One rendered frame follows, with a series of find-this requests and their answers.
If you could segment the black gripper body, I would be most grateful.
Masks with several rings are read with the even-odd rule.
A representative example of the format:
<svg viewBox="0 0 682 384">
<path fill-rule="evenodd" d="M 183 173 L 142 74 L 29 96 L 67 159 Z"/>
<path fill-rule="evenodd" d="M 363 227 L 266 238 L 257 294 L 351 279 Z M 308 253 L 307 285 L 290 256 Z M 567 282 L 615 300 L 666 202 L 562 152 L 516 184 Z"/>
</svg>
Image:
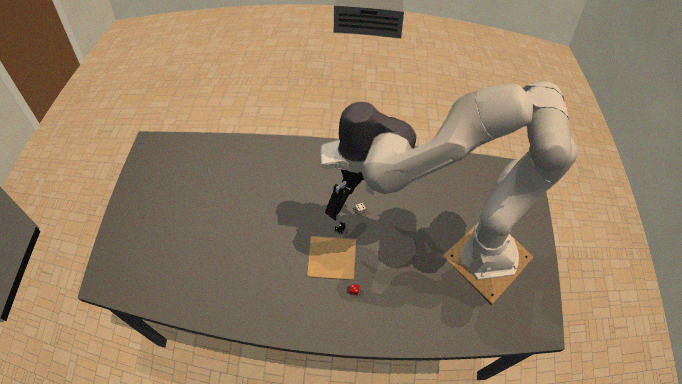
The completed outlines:
<svg viewBox="0 0 682 384">
<path fill-rule="evenodd" d="M 355 181 L 359 181 L 359 183 L 364 180 L 362 172 L 355 173 L 355 172 L 349 172 L 348 170 L 341 170 L 341 173 L 343 175 L 343 180 L 342 182 L 346 181 L 346 187 L 351 188 L 353 183 Z"/>
</svg>

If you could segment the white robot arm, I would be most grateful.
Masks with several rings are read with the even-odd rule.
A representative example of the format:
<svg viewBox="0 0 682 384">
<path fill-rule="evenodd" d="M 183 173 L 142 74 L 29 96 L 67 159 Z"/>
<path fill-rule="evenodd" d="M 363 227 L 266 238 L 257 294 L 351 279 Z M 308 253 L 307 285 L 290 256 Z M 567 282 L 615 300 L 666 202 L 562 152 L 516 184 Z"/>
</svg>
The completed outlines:
<svg viewBox="0 0 682 384">
<path fill-rule="evenodd" d="M 340 141 L 321 146 L 321 166 L 362 172 L 372 190 L 388 194 L 524 126 L 529 151 L 503 168 L 480 222 L 461 249 L 461 261 L 477 280 L 514 276 L 519 253 L 510 231 L 566 174 L 578 152 L 564 96 L 550 81 L 523 88 L 501 84 L 467 93 L 454 102 L 436 136 L 416 148 L 410 124 L 382 114 L 368 102 L 352 103 L 341 114 Z"/>
</svg>

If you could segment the tan square mat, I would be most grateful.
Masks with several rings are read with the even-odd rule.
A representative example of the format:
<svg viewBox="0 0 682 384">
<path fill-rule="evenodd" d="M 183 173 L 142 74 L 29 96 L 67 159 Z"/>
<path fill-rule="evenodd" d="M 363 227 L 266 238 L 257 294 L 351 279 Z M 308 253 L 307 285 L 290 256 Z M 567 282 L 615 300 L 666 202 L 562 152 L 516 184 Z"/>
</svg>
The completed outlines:
<svg viewBox="0 0 682 384">
<path fill-rule="evenodd" d="M 354 280 L 356 239 L 311 236 L 307 277 Z"/>
</svg>

